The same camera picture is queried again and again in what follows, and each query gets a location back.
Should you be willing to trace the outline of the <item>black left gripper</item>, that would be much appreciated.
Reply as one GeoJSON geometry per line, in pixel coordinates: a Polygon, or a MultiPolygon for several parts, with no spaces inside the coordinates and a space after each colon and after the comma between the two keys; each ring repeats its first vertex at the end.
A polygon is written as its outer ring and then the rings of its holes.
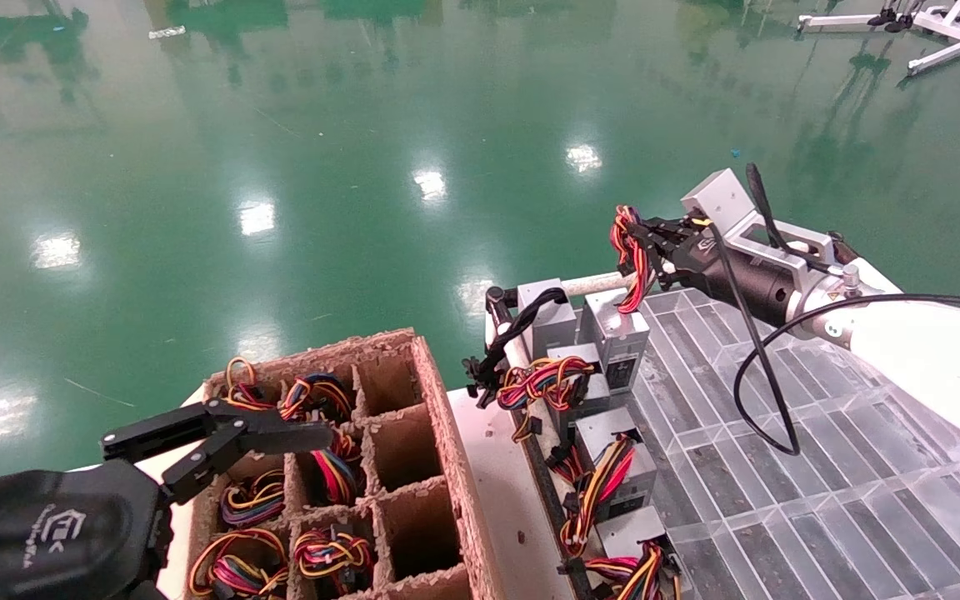
{"type": "Polygon", "coordinates": [[[0,476],[0,599],[160,599],[170,502],[193,500],[248,453],[323,451],[332,441],[324,422],[210,400],[104,434],[102,466],[0,476]],[[165,468],[162,487],[134,467],[180,448],[189,452],[165,468]]]}

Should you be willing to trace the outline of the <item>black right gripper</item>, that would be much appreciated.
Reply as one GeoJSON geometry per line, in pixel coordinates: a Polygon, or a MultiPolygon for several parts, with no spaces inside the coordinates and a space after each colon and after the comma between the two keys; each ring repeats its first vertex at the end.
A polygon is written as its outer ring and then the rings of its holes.
{"type": "Polygon", "coordinates": [[[724,248],[724,262],[713,237],[698,234],[707,227],[693,219],[645,220],[648,238],[655,244],[652,277],[656,284],[681,284],[733,307],[737,304],[736,284],[754,318],[773,327],[783,326],[795,292],[790,270],[730,247],[724,248]],[[663,247],[671,247],[671,251],[667,253],[663,247]]]}

